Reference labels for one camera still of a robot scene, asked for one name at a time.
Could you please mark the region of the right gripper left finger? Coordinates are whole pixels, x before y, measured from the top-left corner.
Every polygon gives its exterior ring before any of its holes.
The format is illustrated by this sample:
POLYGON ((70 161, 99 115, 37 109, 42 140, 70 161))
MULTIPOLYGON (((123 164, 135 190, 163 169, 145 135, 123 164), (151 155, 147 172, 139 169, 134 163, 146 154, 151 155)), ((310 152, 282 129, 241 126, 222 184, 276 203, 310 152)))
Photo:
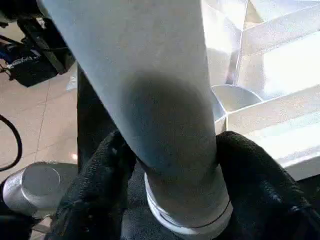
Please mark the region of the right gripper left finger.
POLYGON ((62 197, 50 240, 119 240, 136 155, 119 131, 110 133, 62 197))

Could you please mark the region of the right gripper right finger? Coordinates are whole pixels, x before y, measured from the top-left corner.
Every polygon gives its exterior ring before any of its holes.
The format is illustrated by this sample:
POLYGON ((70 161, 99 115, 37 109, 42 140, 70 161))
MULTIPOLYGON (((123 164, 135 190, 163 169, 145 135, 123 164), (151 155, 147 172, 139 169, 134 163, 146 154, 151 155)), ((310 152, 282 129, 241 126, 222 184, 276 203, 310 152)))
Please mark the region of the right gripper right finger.
POLYGON ((318 240, 320 214, 259 145, 234 131, 216 137, 233 212, 220 240, 318 240))

